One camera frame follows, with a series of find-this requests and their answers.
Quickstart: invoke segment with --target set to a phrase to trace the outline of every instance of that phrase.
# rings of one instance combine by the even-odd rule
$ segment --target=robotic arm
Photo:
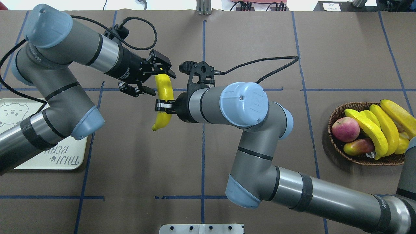
[[[272,165],[277,142],[292,131],[293,118],[269,102],[256,83],[210,87],[219,74],[205,62],[188,61],[179,70],[188,89],[176,100],[156,101],[156,110],[192,123],[227,124],[243,130],[225,191],[233,203],[255,209],[262,200],[307,212],[374,234],[416,233],[416,138],[406,152],[397,194],[366,194]],[[166,107],[159,108],[161,103]]]
[[[0,175],[68,136],[80,140],[103,126],[97,107],[69,70],[71,62],[120,80],[120,91],[133,97],[155,95],[142,85],[152,75],[176,78],[170,60],[161,53],[152,50],[143,59],[109,32],[112,40],[48,5],[36,6],[27,22],[24,35],[29,43],[17,53],[12,71],[21,82],[38,88],[50,107],[0,134]],[[123,39],[128,35],[124,27],[113,32]]]

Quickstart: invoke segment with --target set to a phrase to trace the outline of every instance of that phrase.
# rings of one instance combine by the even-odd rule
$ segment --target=apple
[[[370,138],[358,139],[344,145],[344,152],[349,156],[367,154],[374,151],[374,144]]]
[[[332,134],[342,142],[352,142],[360,134],[360,126],[350,117],[344,117],[335,121],[331,128]]]

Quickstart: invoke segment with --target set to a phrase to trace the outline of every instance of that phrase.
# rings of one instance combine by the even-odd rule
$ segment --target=white plate
[[[0,99],[0,133],[19,125],[22,120],[34,114],[40,102],[29,99]],[[50,150],[43,151],[15,169],[71,170],[78,168],[84,160],[87,137],[75,140],[67,137]]]

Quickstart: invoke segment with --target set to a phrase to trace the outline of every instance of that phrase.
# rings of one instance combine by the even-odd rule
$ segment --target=bunch of bananas
[[[347,117],[355,119],[362,131],[374,143],[375,160],[392,154],[404,154],[409,139],[416,137],[416,119],[404,108],[390,100],[381,100],[380,106],[358,112],[346,109]]]

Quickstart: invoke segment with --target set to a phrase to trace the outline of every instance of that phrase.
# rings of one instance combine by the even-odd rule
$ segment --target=wicker basket
[[[337,107],[329,117],[328,121],[328,135],[329,140],[332,143],[332,146],[335,148],[336,152],[343,156],[348,161],[357,163],[360,165],[366,166],[392,166],[392,165],[401,165],[404,163],[404,154],[392,154],[387,157],[380,158],[379,160],[374,160],[367,157],[365,154],[360,154],[357,156],[349,156],[343,152],[345,143],[339,141],[337,138],[332,136],[331,127],[338,119],[345,117],[345,109],[354,109],[356,111],[368,110],[370,105],[376,104],[380,105],[379,102],[349,102]]]

